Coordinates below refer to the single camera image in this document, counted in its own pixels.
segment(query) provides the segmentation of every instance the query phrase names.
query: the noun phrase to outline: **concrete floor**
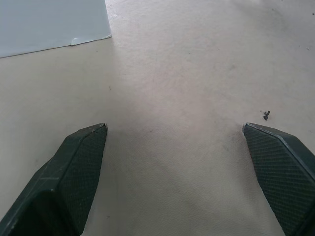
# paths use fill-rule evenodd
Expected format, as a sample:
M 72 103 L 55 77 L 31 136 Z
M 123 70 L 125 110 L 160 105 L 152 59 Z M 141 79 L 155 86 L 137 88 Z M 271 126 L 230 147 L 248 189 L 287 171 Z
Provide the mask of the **concrete floor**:
M 113 38 L 0 59 L 0 216 L 68 134 L 106 122 L 85 236 L 283 236 L 242 124 L 315 152 L 315 1 L 106 4 Z

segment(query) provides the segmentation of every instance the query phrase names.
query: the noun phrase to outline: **textured plastic surface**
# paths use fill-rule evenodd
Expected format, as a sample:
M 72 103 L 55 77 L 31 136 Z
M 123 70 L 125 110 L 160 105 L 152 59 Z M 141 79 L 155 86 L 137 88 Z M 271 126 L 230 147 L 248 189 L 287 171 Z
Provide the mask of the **textured plastic surface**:
M 96 192 L 106 135 L 106 125 L 98 124 L 68 136 L 4 216 L 0 236 L 80 235 Z
M 286 236 L 315 235 L 315 157 L 295 136 L 246 123 L 256 176 Z

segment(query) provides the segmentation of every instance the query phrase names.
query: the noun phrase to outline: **floor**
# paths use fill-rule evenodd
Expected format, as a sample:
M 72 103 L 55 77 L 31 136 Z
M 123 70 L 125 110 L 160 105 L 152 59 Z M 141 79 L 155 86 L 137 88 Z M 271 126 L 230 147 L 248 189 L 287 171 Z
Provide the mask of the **floor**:
M 106 5 L 112 38 L 0 59 L 0 217 L 68 134 L 106 122 L 84 236 L 283 236 L 242 125 L 315 152 L 315 1 Z

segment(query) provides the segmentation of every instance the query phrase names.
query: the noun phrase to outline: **white wall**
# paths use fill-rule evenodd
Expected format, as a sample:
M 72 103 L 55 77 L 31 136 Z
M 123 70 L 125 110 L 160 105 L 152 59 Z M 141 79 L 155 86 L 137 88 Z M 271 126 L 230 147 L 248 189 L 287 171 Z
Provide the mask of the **white wall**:
M 0 58 L 110 36 L 104 0 L 0 1 Z

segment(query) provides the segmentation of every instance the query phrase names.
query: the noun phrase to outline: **small black debris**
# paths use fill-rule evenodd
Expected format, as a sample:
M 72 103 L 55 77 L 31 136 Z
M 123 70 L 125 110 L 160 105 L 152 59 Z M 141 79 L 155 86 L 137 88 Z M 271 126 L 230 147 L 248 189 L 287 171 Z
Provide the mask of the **small black debris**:
M 265 119 L 265 120 L 267 120 L 267 119 L 268 119 L 269 114 L 270 114 L 270 111 L 265 112 L 265 115 L 264 115 L 264 119 Z

